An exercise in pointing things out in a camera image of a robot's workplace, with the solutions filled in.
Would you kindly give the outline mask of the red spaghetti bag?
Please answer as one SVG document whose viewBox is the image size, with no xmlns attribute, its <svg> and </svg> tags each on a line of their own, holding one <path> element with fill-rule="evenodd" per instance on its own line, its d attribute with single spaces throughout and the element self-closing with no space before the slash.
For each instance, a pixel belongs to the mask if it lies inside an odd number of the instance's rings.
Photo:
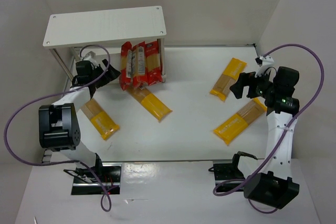
<svg viewBox="0 0 336 224">
<path fill-rule="evenodd" d="M 132 83 L 132 44 L 127 41 L 121 47 L 121 63 L 120 63 L 120 76 L 119 84 L 123 91 L 125 91 Z"/>
</svg>

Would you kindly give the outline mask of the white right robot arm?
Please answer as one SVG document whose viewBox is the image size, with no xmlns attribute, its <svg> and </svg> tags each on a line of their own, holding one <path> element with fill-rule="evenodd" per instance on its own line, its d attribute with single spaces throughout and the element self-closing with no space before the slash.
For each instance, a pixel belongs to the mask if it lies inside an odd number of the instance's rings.
<svg viewBox="0 0 336 224">
<path fill-rule="evenodd" d="M 268 138 L 266 156 L 260 164 L 254 156 L 238 153 L 238 170 L 244 175 L 244 197 L 275 209 L 282 209 L 299 194 L 299 184 L 293 182 L 291 151 L 297 123 L 299 100 L 293 98 L 299 81 L 297 70 L 279 67 L 273 79 L 267 70 L 239 74 L 230 90 L 236 98 L 248 87 L 249 98 L 262 97 L 267 108 Z"/>
</svg>

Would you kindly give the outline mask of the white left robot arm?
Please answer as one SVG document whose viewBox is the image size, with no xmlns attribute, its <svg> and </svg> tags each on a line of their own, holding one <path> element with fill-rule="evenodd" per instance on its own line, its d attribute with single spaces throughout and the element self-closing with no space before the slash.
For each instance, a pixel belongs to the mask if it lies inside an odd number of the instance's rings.
<svg viewBox="0 0 336 224">
<path fill-rule="evenodd" d="M 119 126 L 93 99 L 95 91 L 115 80 L 120 72 L 104 59 L 99 65 L 93 59 L 76 63 L 77 75 L 72 80 L 70 93 L 51 105 L 39 108 L 39 142 L 41 147 L 53 152 L 61 152 L 71 160 L 78 160 L 78 173 L 82 175 L 93 169 L 102 175 L 102 161 L 97 153 L 90 151 L 81 142 L 77 111 L 86 112 L 89 121 L 107 140 Z"/>
</svg>

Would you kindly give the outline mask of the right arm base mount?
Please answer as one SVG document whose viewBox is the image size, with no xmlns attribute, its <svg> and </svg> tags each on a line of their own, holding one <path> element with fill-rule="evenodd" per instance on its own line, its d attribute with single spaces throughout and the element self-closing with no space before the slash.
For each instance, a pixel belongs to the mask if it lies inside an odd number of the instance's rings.
<svg viewBox="0 0 336 224">
<path fill-rule="evenodd" d="M 242 172 L 233 166 L 232 163 L 213 163 L 213 166 L 208 169 L 214 174 L 215 185 L 217 186 L 225 180 L 239 179 L 239 181 L 229 182 L 216 189 L 217 193 L 224 193 L 234 189 L 238 186 L 244 178 Z"/>
</svg>

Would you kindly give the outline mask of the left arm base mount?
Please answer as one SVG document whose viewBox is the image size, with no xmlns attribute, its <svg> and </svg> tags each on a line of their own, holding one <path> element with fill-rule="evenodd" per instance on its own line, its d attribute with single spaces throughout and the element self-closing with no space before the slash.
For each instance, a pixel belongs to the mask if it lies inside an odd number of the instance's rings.
<svg viewBox="0 0 336 224">
<path fill-rule="evenodd" d="M 97 179 L 87 169 L 64 169 L 64 173 L 73 178 L 71 195 L 102 195 L 103 189 Z M 120 194 L 122 164 L 102 163 L 101 170 L 97 172 L 102 185 L 109 195 Z"/>
</svg>

